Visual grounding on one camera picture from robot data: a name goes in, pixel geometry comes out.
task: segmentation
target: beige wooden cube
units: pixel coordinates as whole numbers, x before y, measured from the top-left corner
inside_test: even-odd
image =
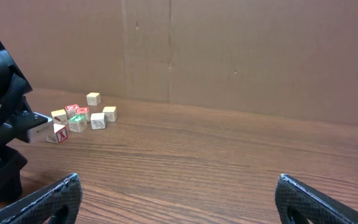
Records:
[[[78,105],[69,105],[66,106],[66,113],[67,113],[67,118],[70,119],[72,117],[75,116],[75,110],[77,110],[78,108],[80,108]]]
[[[104,113],[93,113],[91,115],[91,125],[92,125],[92,129],[105,128],[106,122],[104,121]]]
[[[116,122],[117,109],[115,106],[105,106],[103,108],[104,118],[107,122]]]
[[[53,111],[51,112],[51,114],[52,114],[53,122],[55,124],[68,125],[68,119],[65,110]]]
[[[75,115],[74,117],[70,118],[68,120],[68,125],[70,127],[70,131],[78,133],[83,132],[88,127],[88,123],[86,122],[85,117],[81,115]]]
[[[88,105],[96,106],[100,104],[100,93],[90,93],[86,96]]]
[[[47,136],[47,142],[60,144],[68,137],[66,126],[62,124],[53,124],[53,133]]]
[[[90,121],[91,121],[90,108],[89,108],[89,107],[86,107],[86,108],[78,108],[77,110],[75,110],[75,114],[76,114],[76,115],[84,116],[85,119],[86,119],[86,122],[90,122]]]

